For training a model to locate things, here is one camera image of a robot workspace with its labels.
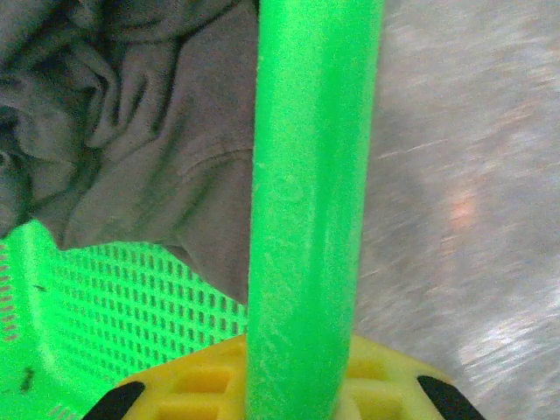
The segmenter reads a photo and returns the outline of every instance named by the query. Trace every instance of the yellow plastic base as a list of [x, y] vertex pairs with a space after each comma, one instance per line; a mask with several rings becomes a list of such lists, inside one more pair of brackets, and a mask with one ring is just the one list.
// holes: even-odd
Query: yellow plastic base
[[[135, 374], [145, 391], [123, 420], [242, 420], [245, 337]], [[335, 420], [442, 420], [417, 377], [449, 379], [420, 361], [353, 336]]]

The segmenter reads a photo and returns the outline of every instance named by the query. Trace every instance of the dark spot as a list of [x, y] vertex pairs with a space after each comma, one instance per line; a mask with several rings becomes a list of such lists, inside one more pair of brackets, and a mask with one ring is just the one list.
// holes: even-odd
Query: dark spot
[[35, 371], [30, 367], [26, 367], [24, 373], [25, 373], [24, 379], [22, 380], [21, 385], [19, 386], [19, 390], [21, 391], [22, 394], [26, 394], [31, 390], [31, 388], [33, 388], [32, 381], [33, 381], [33, 376], [35, 376]]
[[15, 77], [4, 76], [0, 79], [0, 88], [11, 88], [13, 90], [19, 90], [22, 87], [21, 80]]
[[131, 382], [110, 390], [82, 420], [122, 420], [145, 388], [141, 382]]
[[445, 420], [484, 420], [465, 396], [449, 383], [431, 376], [418, 376], [417, 379]]

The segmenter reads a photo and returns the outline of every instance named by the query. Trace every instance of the basket hole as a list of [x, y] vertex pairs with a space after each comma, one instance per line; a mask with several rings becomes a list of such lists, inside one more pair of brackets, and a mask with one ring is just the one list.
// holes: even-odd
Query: basket hole
[[231, 381], [231, 372], [222, 368], [200, 368], [187, 372], [178, 382], [180, 394], [223, 394]]
[[217, 420], [219, 414], [218, 407], [186, 405], [161, 409], [157, 420]]
[[4, 337], [3, 340], [4, 340], [5, 342], [9, 343], [9, 342], [11, 342], [11, 341], [17, 340], [18, 338], [19, 338], [19, 335], [13, 334], [13, 335], [9, 335], [8, 337]]
[[400, 393], [373, 391], [366, 387], [356, 387], [351, 393], [361, 420], [403, 419], [403, 396]]
[[383, 365], [379, 361], [350, 360], [346, 370], [346, 378], [386, 381], [387, 374], [385, 373]]
[[69, 409], [63, 409], [60, 414], [57, 415], [57, 420], [67, 420], [68, 417], [72, 415], [72, 412]]
[[56, 413], [59, 412], [59, 410], [62, 408], [61, 405], [57, 405], [56, 407], [54, 407], [53, 409], [51, 409], [51, 411], [49, 411], [48, 413], [46, 413], [49, 417], [54, 416]]

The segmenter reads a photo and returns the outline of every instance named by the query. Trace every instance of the gray cloth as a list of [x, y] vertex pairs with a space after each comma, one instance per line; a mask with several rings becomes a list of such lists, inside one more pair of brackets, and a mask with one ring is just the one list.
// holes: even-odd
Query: gray cloth
[[0, 168], [0, 234], [159, 243], [243, 302], [255, 6], [109, 3], [0, 3], [0, 147], [24, 156]]

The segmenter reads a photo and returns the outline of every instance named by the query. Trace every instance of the gray towel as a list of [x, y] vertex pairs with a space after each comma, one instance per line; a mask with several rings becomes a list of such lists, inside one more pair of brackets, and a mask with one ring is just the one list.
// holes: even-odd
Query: gray towel
[[166, 246], [245, 302], [252, 2], [0, 3], [0, 235]]

